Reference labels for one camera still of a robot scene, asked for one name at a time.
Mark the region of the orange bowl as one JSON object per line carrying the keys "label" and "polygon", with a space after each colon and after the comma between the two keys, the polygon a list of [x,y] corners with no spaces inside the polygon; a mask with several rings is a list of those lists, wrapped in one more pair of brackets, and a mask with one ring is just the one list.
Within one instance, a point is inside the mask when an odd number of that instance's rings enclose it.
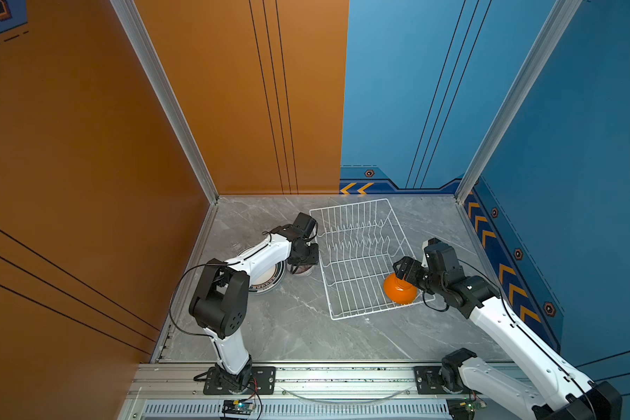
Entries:
{"label": "orange bowl", "polygon": [[398,290],[398,280],[395,274],[390,274],[383,282],[383,291],[387,298],[400,306],[412,304],[418,294],[402,294]]}

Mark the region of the white ribbed bowl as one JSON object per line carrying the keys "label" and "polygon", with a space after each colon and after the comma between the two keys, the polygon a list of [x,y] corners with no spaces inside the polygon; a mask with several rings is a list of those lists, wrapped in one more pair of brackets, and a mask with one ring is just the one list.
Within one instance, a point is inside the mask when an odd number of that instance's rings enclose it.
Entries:
{"label": "white ribbed bowl", "polygon": [[292,276],[306,276],[312,272],[313,267],[313,264],[287,264],[288,271]]}

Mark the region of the white wire dish rack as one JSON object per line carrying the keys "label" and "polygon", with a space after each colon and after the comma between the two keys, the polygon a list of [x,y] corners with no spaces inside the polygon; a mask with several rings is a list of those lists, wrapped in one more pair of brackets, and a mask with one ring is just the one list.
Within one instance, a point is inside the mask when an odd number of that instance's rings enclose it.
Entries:
{"label": "white wire dish rack", "polygon": [[394,273],[394,262],[416,255],[390,201],[327,206],[310,215],[319,226],[316,243],[331,319],[401,308],[383,284]]}

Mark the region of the green rimmed white plate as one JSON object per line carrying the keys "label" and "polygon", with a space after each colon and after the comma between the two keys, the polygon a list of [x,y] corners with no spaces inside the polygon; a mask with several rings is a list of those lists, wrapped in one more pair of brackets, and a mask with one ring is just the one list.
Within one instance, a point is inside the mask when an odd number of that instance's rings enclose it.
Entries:
{"label": "green rimmed white plate", "polygon": [[261,276],[252,275],[250,278],[250,293],[261,294],[276,287],[285,276],[285,262],[279,262],[270,267]]}

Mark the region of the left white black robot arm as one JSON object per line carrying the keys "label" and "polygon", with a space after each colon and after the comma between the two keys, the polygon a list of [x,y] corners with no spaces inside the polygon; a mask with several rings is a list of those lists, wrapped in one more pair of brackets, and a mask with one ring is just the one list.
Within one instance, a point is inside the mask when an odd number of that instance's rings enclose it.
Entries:
{"label": "left white black robot arm", "polygon": [[236,257],[213,258],[199,266],[202,272],[188,312],[217,355],[206,379],[232,393],[254,390],[252,359],[241,333],[250,293],[256,287],[266,289],[269,279],[282,278],[287,269],[308,271],[318,264],[318,226],[313,217],[299,213],[294,222],[264,232],[260,243]]}

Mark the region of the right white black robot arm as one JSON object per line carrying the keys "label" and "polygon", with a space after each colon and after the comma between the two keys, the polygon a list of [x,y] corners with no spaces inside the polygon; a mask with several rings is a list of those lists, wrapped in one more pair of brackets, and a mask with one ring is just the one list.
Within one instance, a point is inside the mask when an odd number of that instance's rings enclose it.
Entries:
{"label": "right white black robot arm", "polygon": [[449,309],[471,321],[512,359],[528,384],[460,348],[441,362],[445,390],[481,393],[521,419],[620,419],[622,395],[608,381],[596,383],[572,366],[513,312],[499,286],[482,272],[468,276],[455,249],[427,241],[423,259],[393,264],[397,279],[420,292],[439,295]]}

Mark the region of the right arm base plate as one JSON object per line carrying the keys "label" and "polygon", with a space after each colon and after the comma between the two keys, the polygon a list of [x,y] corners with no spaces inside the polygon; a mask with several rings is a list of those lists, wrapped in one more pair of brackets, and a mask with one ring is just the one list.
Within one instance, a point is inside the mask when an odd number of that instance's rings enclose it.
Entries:
{"label": "right arm base plate", "polygon": [[413,373],[419,395],[464,396],[474,393],[450,367],[421,365],[413,367]]}

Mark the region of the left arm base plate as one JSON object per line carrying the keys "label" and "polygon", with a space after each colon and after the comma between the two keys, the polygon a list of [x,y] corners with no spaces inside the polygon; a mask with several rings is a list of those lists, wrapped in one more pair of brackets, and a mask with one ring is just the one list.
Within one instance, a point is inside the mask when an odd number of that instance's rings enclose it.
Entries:
{"label": "left arm base plate", "polygon": [[229,374],[221,367],[206,371],[203,394],[206,396],[272,395],[276,385],[275,367],[248,367],[239,374]]}

